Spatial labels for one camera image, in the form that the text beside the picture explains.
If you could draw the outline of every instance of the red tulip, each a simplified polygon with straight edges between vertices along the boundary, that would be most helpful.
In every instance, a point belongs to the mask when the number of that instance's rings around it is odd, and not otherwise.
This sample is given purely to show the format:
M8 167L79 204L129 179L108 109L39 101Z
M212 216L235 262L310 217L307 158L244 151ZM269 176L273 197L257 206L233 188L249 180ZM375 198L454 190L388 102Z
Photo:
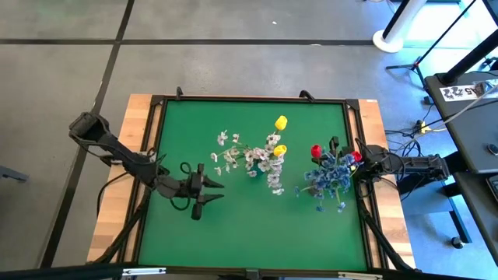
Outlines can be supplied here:
M311 147L311 156L313 156L315 159L320 159L321 158L321 147L320 147L320 145L313 145Z
M351 153L351 155L355 158L355 161L356 161L356 162L359 162L359 161L361 161L361 159L362 159L361 154L360 154L359 152L357 152L357 151L353 151L353 152Z

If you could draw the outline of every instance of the wooden table edge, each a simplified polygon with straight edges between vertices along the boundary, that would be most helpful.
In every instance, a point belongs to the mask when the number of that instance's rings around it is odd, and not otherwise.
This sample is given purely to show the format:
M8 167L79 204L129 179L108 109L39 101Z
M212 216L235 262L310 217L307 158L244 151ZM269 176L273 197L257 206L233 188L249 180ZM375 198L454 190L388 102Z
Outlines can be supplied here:
M127 110L124 114L123 124L119 134L119 141L126 145L132 151L139 151L143 140L143 134L149 114L151 94L132 94L128 100ZM271 98L268 96L218 96L218 97L237 97L242 99L250 98ZM277 97L283 100L292 100L297 97ZM363 123L363 132L368 144L380 145L388 147L387 139L384 133L384 125L381 119L381 112L376 100L358 100ZM154 112L153 125L151 127L149 137L149 147L153 147L153 142L157 132L157 125L160 110ZM349 110L349 119L352 127L353 136L358 135L356 131L356 119L352 110ZM116 177L123 172L122 166L113 166L110 168L108 180ZM386 177L389 180L395 179L393 176ZM112 243L116 235L124 225L126 209L128 207L129 198L131 196L133 179L126 176L118 182L110 185L102 198L100 215L96 221L92 243L87 256L88 261L97 259L105 249ZM403 258L403 260L413 268L416 266L413 257L411 244L409 242L408 230L406 228L404 214L399 199L398 190L394 189L389 183L375 183L376 199L379 216L381 218L381 226L384 235L388 238L393 248ZM135 244L136 227L131 233L128 240L127 252L124 256L125 261L132 259L132 249ZM373 266L379 268L381 266L377 242L374 235L369 230L370 250L373 258Z

